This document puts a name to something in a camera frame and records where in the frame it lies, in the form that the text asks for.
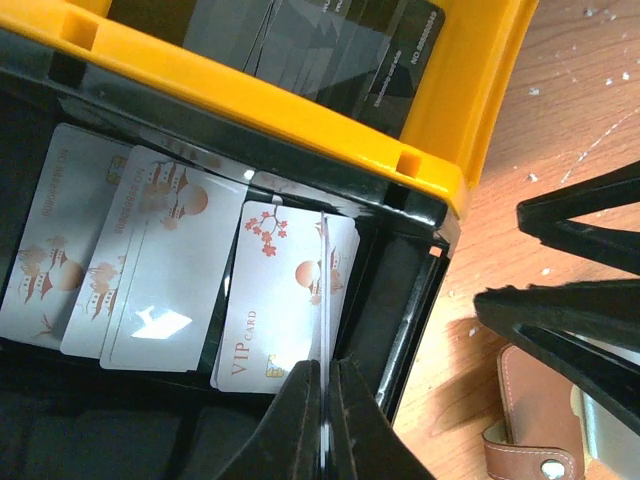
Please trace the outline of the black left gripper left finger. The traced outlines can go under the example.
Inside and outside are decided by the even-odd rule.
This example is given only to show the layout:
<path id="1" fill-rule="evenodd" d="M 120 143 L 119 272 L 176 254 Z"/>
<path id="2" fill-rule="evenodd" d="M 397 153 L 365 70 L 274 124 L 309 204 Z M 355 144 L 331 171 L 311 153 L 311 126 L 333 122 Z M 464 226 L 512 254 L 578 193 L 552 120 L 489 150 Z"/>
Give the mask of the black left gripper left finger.
<path id="1" fill-rule="evenodd" d="M 256 431 L 230 462 L 232 479 L 316 479 L 320 367 L 294 366 Z"/>

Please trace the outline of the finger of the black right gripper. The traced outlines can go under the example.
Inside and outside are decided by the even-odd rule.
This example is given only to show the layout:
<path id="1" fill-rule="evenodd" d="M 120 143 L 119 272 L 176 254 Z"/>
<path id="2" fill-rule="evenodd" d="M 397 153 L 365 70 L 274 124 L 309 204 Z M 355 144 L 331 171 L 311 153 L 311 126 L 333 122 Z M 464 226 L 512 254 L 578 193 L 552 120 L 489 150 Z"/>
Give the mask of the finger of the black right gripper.
<path id="1" fill-rule="evenodd" d="M 637 275 L 639 234 L 577 222 L 576 217 L 639 201 L 639 163 L 522 201 L 518 228 L 550 248 Z"/>
<path id="2" fill-rule="evenodd" d="M 484 326 L 639 432 L 639 366 L 594 344 L 639 350 L 637 279 L 488 289 L 475 296 L 474 307 Z"/>

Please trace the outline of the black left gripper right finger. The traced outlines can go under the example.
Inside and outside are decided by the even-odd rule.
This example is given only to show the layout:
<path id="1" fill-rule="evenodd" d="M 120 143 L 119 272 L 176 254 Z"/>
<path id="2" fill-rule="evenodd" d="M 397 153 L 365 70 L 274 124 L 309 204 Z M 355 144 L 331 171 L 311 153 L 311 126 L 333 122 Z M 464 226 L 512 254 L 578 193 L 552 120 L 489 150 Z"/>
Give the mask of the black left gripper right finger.
<path id="1" fill-rule="evenodd" d="M 399 439 L 349 360 L 330 364 L 329 479 L 423 479 L 433 475 Z"/>

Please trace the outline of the brown leather card holder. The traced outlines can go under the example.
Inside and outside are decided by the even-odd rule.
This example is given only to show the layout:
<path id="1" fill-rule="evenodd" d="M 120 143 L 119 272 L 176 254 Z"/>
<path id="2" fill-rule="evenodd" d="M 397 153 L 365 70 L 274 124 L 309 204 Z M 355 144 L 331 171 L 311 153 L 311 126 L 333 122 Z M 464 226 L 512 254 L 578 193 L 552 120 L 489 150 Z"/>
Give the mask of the brown leather card holder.
<path id="1" fill-rule="evenodd" d="M 499 354 L 505 419 L 483 434 L 492 479 L 584 479 L 598 460 L 639 477 L 639 435 L 595 399 L 515 345 Z"/>

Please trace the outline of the white patterned credit card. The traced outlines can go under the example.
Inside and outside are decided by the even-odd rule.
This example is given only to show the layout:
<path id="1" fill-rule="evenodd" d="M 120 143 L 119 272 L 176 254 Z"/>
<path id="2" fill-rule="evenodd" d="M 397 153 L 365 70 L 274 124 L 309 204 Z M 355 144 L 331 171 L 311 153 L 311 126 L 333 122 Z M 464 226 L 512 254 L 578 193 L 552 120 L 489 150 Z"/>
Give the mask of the white patterned credit card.
<path id="1" fill-rule="evenodd" d="M 331 278 L 330 243 L 328 219 L 324 212 L 320 217 L 321 227 L 321 316 L 320 316 L 320 424 L 319 424 L 319 475 L 321 479 L 331 476 L 331 425 L 329 405 L 331 362 Z"/>

